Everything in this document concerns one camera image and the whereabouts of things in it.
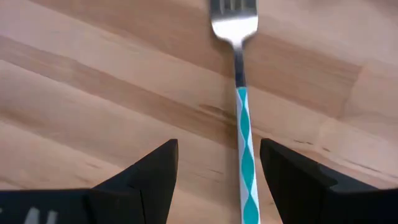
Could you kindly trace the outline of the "fork with teal patterned handle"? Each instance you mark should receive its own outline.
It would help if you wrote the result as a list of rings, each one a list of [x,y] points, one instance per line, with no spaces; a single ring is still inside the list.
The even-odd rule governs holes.
[[[209,0],[213,33],[232,46],[238,135],[241,224],[261,224],[252,142],[248,88],[244,71],[244,41],[258,29],[257,0]]]

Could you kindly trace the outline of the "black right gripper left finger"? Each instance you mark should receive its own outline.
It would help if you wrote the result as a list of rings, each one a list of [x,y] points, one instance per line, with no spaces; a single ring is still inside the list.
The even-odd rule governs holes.
[[[177,171],[170,139],[92,188],[0,190],[0,224],[166,224]]]

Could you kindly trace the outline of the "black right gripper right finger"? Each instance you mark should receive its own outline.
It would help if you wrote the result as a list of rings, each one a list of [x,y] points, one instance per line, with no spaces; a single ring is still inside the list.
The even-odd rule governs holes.
[[[377,189],[271,139],[260,158],[283,224],[398,224],[398,188]]]

